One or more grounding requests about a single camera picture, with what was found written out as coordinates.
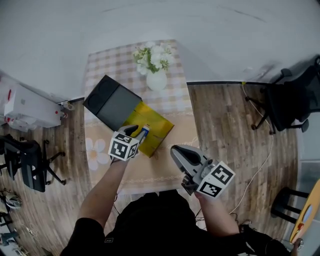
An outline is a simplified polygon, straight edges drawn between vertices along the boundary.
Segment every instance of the white vase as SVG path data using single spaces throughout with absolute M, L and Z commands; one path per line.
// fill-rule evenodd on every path
M 146 85 L 153 91 L 161 91 L 167 85 L 167 75 L 163 69 L 158 72 L 152 73 L 148 70 L 146 75 Z

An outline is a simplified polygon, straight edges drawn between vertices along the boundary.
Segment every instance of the floor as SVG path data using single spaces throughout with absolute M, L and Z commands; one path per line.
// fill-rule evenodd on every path
M 253 98 L 261 97 L 259 86 L 248 85 L 245 89 Z M 264 124 L 257 131 L 251 130 L 251 124 L 259 120 L 260 116 L 244 100 L 240 85 L 193 85 L 189 86 L 189 93 L 201 148 L 208 155 L 223 160 L 236 173 L 234 181 L 221 197 L 231 211 L 239 203 L 246 186 L 269 153 L 272 143 L 269 127 Z M 83 112 L 79 101 L 75 103 L 75 110 L 56 128 L 39 128 L 21 133 L 8 126 L 0 127 L 0 134 L 10 133 L 15 138 L 23 136 L 38 142 L 49 140 L 48 156 L 60 150 L 66 153 L 64 158 L 59 158 L 54 163 L 57 174 L 67 179 L 66 186 L 54 181 L 45 193 L 40 193 L 23 184 L 20 172 L 15 176 L 15 181 L 11 180 L 6 171 L 0 177 L 0 188 L 13 190 L 23 201 L 22 209 L 13 211 L 11 217 L 20 233 L 18 242 L 33 256 L 43 255 L 41 247 L 51 251 L 53 255 L 60 254 L 72 234 L 80 205 L 91 189 Z M 270 207 L 282 187 L 296 187 L 297 170 L 295 131 L 278 132 L 274 136 L 268 161 L 234 211 L 238 215 L 238 221 L 251 219 L 258 231 L 274 238 L 282 238 L 287 223 L 279 218 L 271 218 Z M 194 212 L 200 209 L 194 196 L 189 197 L 183 190 L 179 192 L 188 199 Z M 131 200 L 140 196 L 121 196 L 115 206 L 121 212 Z M 117 214 L 113 211 L 105 228 L 106 233 L 112 230 L 116 217 Z M 203 221 L 198 224 L 204 227 Z

